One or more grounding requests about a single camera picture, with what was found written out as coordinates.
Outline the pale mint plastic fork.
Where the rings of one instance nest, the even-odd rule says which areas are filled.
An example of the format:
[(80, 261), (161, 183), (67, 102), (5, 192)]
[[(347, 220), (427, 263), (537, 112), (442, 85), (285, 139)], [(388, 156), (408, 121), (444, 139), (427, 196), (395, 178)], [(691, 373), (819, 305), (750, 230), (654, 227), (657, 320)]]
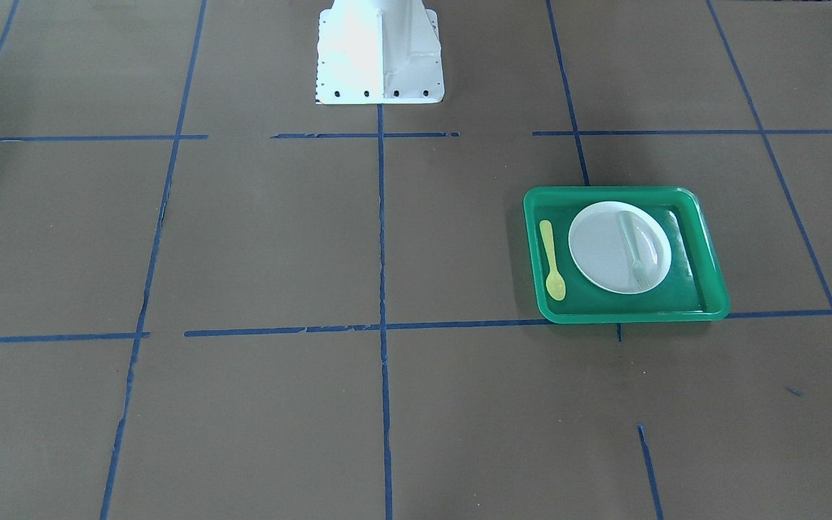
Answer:
[(634, 282), (640, 292), (647, 292), (650, 289), (650, 281), (647, 277), (647, 271), (641, 260), (640, 250), (638, 249), (638, 240), (636, 237), (636, 230), (634, 227), (633, 214), (630, 211), (624, 210), (618, 216), (620, 226), (628, 253), (630, 254), (631, 273), (633, 273)]

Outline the yellow plastic spoon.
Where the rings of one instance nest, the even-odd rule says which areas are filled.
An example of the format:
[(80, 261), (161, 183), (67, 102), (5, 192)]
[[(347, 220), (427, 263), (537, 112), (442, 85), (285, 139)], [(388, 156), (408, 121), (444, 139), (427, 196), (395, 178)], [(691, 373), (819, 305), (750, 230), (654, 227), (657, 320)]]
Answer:
[(564, 300), (567, 296), (567, 286), (558, 269), (557, 249), (555, 249), (555, 237), (553, 224), (550, 220), (539, 222), (539, 231), (544, 246), (547, 273), (545, 276), (546, 293), (553, 300)]

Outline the white round plate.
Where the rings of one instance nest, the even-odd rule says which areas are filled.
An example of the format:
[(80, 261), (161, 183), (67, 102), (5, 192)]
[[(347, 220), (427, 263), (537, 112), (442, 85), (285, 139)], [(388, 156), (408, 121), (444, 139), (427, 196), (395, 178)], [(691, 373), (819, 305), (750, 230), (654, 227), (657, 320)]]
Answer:
[(650, 292), (670, 273), (672, 246), (659, 221), (641, 208), (621, 201), (588, 205), (571, 222), (568, 250), (582, 276), (605, 292), (646, 293), (638, 290), (631, 273), (631, 255), (618, 220), (624, 210), (633, 214), (638, 249), (651, 283), (647, 292)]

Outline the green plastic tray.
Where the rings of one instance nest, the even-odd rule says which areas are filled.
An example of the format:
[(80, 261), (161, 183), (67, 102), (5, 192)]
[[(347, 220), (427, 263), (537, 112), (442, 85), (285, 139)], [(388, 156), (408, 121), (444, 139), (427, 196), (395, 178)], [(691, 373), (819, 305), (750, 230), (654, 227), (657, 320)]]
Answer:
[[(656, 218), (672, 246), (672, 266), (656, 289), (641, 294), (605, 292), (585, 279), (571, 259), (568, 231), (588, 205), (606, 201), (633, 204)], [(697, 196), (676, 186), (542, 186), (523, 198), (534, 273), (536, 303), (556, 324), (662, 323), (714, 321), (730, 310), (719, 258)], [(550, 220), (565, 299), (545, 290), (547, 264), (539, 222)]]

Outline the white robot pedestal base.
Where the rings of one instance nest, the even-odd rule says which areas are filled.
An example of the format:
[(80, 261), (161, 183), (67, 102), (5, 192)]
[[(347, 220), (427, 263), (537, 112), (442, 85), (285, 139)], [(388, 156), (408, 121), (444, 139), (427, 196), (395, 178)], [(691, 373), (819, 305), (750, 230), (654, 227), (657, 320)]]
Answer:
[(334, 1), (318, 20), (315, 102), (440, 103), (438, 17), (422, 1)]

